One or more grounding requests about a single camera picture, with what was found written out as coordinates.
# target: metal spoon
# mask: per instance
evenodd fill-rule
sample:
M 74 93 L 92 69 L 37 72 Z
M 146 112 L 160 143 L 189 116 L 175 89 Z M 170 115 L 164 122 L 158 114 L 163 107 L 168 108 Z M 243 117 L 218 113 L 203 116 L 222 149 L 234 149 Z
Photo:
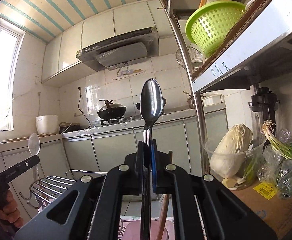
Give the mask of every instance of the metal spoon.
M 36 133 L 31 134 L 31 136 L 28 138 L 27 144 L 28 144 L 28 150 L 31 153 L 31 155 L 32 156 L 38 155 L 41 149 L 41 142 Z M 32 169 L 33 169 L 33 179 L 34 181 L 37 181 L 39 179 L 37 165 L 34 166 Z
M 163 110 L 164 102 L 161 89 L 157 81 L 148 79 L 141 94 L 141 115 L 145 120 L 143 131 L 144 149 L 143 160 L 143 187 L 142 187 L 142 213 L 141 213 L 141 240 L 150 239 L 150 160 L 151 160 L 151 133 L 154 123 Z

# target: human hand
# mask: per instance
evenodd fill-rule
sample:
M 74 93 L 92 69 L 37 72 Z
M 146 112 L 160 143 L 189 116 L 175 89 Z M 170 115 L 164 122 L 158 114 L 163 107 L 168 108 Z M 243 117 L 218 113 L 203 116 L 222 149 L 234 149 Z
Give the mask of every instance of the human hand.
M 3 210 L 0 210 L 0 219 L 7 220 L 13 223 L 17 228 L 21 228 L 24 224 L 24 220 L 17 209 L 17 202 L 9 190 L 7 190 L 6 200 L 8 203 L 3 207 Z

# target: cabinet door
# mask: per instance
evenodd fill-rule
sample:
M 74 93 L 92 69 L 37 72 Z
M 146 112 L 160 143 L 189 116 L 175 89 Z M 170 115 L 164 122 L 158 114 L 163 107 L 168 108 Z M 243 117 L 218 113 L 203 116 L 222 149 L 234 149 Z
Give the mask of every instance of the cabinet door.
M 73 170 L 100 171 L 91 137 L 64 140 L 69 166 Z M 80 179 L 82 173 L 74 172 L 75 179 Z M 99 174 L 89 174 L 93 178 Z
M 228 131 L 225 110 L 205 114 L 205 119 L 207 137 L 216 138 L 216 141 L 219 143 Z M 201 176 L 201 152 L 196 118 L 191 117 L 184 119 L 184 123 L 187 136 L 191 173 L 196 176 Z
M 61 39 L 62 35 L 59 35 L 46 45 L 43 61 L 42 81 L 45 81 L 50 76 L 58 72 L 58 59 Z
M 142 131 L 136 130 L 136 141 L 142 140 Z M 185 127 L 182 120 L 158 124 L 153 127 L 152 138 L 156 139 L 157 149 L 168 153 L 172 151 L 172 163 L 190 173 L 189 155 Z
M 42 144 L 38 156 L 45 176 L 66 177 L 65 173 L 69 170 L 69 165 L 60 141 Z
M 126 155 L 137 152 L 132 130 L 93 136 L 93 144 L 101 171 L 123 164 Z
M 113 11 L 99 13 L 83 23 L 82 48 L 114 36 Z
M 155 26 L 147 2 L 138 2 L 114 9 L 115 34 Z
M 2 157 L 2 153 L 0 153 L 0 172 L 4 171 L 6 169 L 5 164 L 4 164 L 4 160 Z M 10 191 L 12 192 L 14 199 L 17 202 L 17 208 L 19 209 L 19 212 L 21 213 L 21 217 L 24 219 L 24 222 L 28 222 L 31 217 L 30 215 L 27 213 L 26 209 L 24 208 L 24 206 L 22 205 L 22 202 L 19 200 L 19 197 L 17 196 L 15 189 L 12 185 L 12 183 L 9 183 L 10 185 Z
M 22 162 L 23 160 L 26 160 L 27 158 L 31 156 L 29 151 L 24 151 L 24 152 L 19 152 L 19 153 L 14 153 L 14 152 L 16 152 L 16 150 L 5 152 L 3 155 L 4 163 L 7 168 L 15 165 L 16 163 Z M 40 177 L 43 176 L 43 172 L 41 171 L 40 165 L 38 166 L 38 173 Z M 25 210 L 27 211 L 30 217 L 34 217 L 38 213 L 38 210 L 28 205 L 27 201 L 24 200 L 19 195 L 19 192 L 21 192 L 24 197 L 29 197 L 29 193 L 30 193 L 29 186 L 33 182 L 34 180 L 33 180 L 32 169 L 29 169 L 28 171 L 24 172 L 23 174 L 21 174 L 20 176 L 18 176 L 16 179 L 12 181 L 14 190 L 16 194 L 18 194 L 19 200 L 21 201 L 22 205 L 24 206 Z M 30 199 L 30 203 L 35 206 L 38 205 L 34 196 L 32 196 L 32 198 Z
M 80 62 L 76 58 L 76 52 L 81 49 L 82 30 L 83 23 L 79 23 L 63 32 L 58 71 Z

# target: yellow sticker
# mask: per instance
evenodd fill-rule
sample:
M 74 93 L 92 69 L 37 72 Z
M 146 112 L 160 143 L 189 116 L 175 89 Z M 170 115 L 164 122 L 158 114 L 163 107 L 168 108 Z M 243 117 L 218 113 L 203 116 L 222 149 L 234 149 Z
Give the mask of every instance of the yellow sticker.
M 256 192 L 258 192 L 260 195 L 265 197 L 266 199 L 271 199 L 278 192 L 276 187 L 266 182 L 260 183 L 259 185 L 255 186 L 253 189 Z

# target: ceiling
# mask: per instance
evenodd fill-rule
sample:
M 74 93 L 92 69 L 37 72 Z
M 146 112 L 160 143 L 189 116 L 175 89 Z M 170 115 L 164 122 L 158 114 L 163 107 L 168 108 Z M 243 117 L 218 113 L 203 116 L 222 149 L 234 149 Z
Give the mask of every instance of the ceiling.
M 44 42 L 110 8 L 138 0 L 2 0 L 0 17 Z

